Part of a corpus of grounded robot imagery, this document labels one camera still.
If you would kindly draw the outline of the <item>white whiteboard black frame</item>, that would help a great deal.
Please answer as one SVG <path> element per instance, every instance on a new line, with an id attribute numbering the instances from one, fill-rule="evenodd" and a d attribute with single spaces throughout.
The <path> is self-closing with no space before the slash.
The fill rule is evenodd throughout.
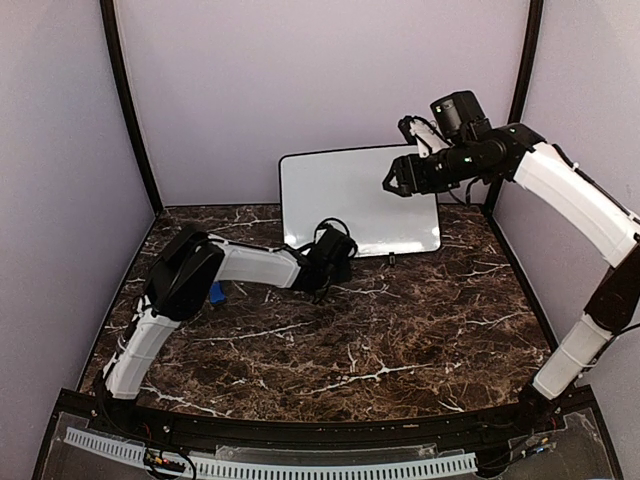
<path id="1" fill-rule="evenodd" d="M 332 217 L 346 224 L 360 257 L 439 250 L 437 197 L 401 198 L 382 188 L 392 161 L 416 151 L 392 145 L 282 157 L 284 242 L 294 248 L 309 243 L 320 222 Z"/>

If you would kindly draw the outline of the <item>blue whiteboard eraser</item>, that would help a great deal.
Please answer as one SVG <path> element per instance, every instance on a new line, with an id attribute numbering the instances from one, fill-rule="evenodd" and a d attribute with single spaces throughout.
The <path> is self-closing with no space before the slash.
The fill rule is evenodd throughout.
<path id="1" fill-rule="evenodd" d="M 214 282 L 209 289 L 209 303 L 213 306 L 224 304 L 227 297 L 219 282 Z"/>

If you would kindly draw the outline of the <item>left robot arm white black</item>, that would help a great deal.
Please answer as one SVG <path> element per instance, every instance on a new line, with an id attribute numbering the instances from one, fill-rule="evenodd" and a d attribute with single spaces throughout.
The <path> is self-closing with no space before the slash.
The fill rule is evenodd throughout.
<path id="1" fill-rule="evenodd" d="M 94 382 L 97 391 L 111 398 L 103 405 L 103 421 L 120 436 L 140 429 L 140 412 L 126 401 L 137 398 L 161 347 L 201 310 L 215 283 L 263 284 L 320 301 L 330 286 L 349 281 L 357 243 L 330 220 L 316 231 L 319 239 L 299 248 L 267 248 L 227 240 L 194 225 L 180 230 L 150 267 L 132 319 Z"/>

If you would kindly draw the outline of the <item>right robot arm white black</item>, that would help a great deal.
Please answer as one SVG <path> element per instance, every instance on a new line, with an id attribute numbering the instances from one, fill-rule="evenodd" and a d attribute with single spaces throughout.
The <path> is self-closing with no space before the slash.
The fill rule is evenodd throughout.
<path id="1" fill-rule="evenodd" d="M 574 324 L 523 388 L 510 413 L 521 434 L 549 416 L 549 403 L 593 368 L 615 339 L 630 331 L 639 307 L 639 216 L 582 171 L 557 144 L 531 127 L 494 126 L 475 94 L 455 91 L 430 105 L 433 118 L 406 115 L 398 122 L 414 153 L 395 158 L 382 181 L 399 197 L 431 195 L 463 183 L 510 182 L 534 196 L 572 240 L 598 254 L 608 269 Z"/>

